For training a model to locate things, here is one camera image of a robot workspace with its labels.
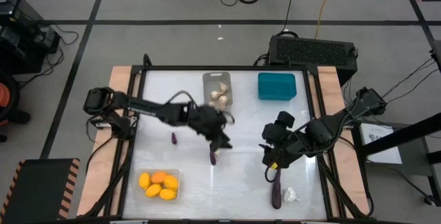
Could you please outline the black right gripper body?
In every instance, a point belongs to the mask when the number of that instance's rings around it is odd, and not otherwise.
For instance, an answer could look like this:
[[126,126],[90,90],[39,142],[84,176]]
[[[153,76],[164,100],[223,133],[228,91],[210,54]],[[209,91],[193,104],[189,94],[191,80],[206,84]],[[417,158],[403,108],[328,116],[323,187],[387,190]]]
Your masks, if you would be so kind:
[[276,147],[270,147],[268,145],[263,145],[264,155],[263,164],[265,160],[284,160],[285,168],[288,168],[294,162],[294,155],[292,150],[292,144],[284,144]]

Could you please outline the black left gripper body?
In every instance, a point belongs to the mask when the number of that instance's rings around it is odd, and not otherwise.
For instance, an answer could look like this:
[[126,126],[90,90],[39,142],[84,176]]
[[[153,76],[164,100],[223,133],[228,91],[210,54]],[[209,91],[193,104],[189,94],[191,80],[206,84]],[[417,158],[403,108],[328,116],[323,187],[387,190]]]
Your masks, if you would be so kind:
[[228,111],[218,110],[209,105],[192,108],[188,114],[188,125],[201,134],[207,141],[230,141],[224,133],[227,124],[234,124],[235,119]]

